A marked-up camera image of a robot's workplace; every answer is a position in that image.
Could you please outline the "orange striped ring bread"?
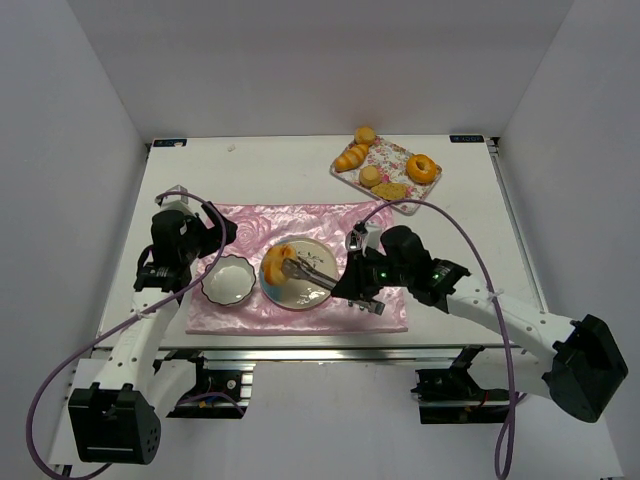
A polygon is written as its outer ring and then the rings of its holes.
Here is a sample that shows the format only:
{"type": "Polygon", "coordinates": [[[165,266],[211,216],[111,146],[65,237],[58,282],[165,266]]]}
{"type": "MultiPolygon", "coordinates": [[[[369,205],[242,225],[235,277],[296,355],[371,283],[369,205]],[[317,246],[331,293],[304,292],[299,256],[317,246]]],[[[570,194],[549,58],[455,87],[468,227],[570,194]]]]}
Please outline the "orange striped ring bread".
{"type": "Polygon", "coordinates": [[[287,282],[288,277],[282,270],[286,259],[297,259],[296,250],[288,243],[274,245],[266,252],[261,263],[261,272],[267,284],[281,286],[287,282]]]}

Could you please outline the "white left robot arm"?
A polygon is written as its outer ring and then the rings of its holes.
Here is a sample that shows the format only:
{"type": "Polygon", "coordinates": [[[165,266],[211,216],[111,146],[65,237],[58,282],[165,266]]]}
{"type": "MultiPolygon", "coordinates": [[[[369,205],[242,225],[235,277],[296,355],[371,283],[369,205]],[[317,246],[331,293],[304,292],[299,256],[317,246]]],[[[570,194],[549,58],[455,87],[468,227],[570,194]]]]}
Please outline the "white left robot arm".
{"type": "Polygon", "coordinates": [[[157,454],[163,419],[197,380],[189,360],[158,361],[164,334],[185,293],[194,287],[193,264],[219,255],[237,226],[210,202],[200,213],[180,201],[151,220],[151,243],[135,271],[132,321],[91,385],[73,390],[68,412],[81,461],[149,464],[157,454]]]}

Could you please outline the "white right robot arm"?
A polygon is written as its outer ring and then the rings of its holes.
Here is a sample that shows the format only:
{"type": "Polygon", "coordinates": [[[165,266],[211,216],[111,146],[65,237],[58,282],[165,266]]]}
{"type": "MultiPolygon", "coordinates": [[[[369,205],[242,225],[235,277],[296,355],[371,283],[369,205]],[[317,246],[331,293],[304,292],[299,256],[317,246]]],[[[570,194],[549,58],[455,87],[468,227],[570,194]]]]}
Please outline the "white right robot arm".
{"type": "Polygon", "coordinates": [[[406,226],[380,232],[360,222],[345,246],[346,269],[332,296],[379,314],[380,290],[404,287],[422,305],[505,332],[529,355],[514,363],[517,391],[549,398],[578,420],[596,422],[628,374],[605,321],[574,320],[493,294],[467,268],[432,257],[406,226]]]}

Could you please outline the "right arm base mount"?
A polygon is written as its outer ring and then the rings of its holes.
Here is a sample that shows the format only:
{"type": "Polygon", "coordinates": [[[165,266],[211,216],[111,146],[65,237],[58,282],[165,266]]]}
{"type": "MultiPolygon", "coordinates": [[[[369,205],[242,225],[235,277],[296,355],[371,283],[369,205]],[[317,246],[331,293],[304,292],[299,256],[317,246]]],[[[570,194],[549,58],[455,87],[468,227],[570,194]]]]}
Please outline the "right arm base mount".
{"type": "Polygon", "coordinates": [[[422,425],[499,424],[509,410],[505,388],[483,389],[472,379],[470,368],[481,346],[465,347],[446,368],[416,370],[416,386],[411,390],[419,404],[422,425]]]}

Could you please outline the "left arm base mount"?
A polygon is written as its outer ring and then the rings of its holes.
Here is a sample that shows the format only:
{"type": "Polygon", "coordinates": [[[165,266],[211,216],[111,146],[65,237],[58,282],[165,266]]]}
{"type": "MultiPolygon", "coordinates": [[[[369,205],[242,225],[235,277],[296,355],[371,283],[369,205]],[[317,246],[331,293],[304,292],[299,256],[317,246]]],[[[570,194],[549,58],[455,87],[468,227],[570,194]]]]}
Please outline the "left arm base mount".
{"type": "Polygon", "coordinates": [[[175,419],[242,419],[251,398],[254,365],[217,361],[204,352],[171,351],[159,354],[154,373],[172,360],[186,360],[195,367],[195,384],[167,415],[175,419]]]}

